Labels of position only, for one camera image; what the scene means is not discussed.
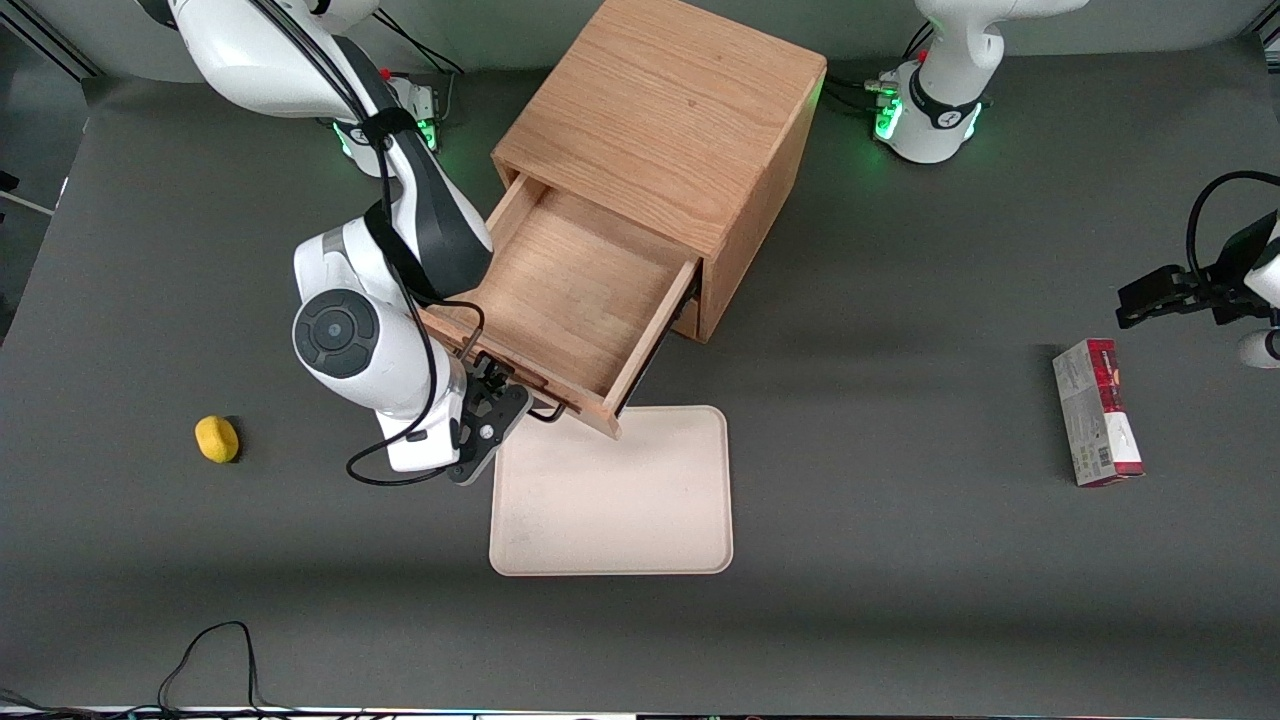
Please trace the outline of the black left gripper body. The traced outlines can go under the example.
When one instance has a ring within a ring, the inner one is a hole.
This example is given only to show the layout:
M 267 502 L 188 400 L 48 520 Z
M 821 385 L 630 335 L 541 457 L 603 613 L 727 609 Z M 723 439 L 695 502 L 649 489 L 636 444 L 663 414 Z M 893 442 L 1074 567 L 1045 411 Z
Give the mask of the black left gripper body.
M 1272 319 L 1274 305 L 1247 287 L 1244 279 L 1263 256 L 1275 227 L 1276 213 L 1271 211 L 1231 234 L 1216 261 L 1210 265 L 1210 279 L 1219 296 L 1219 304 L 1212 310 L 1216 325 L 1226 325 L 1244 318 Z

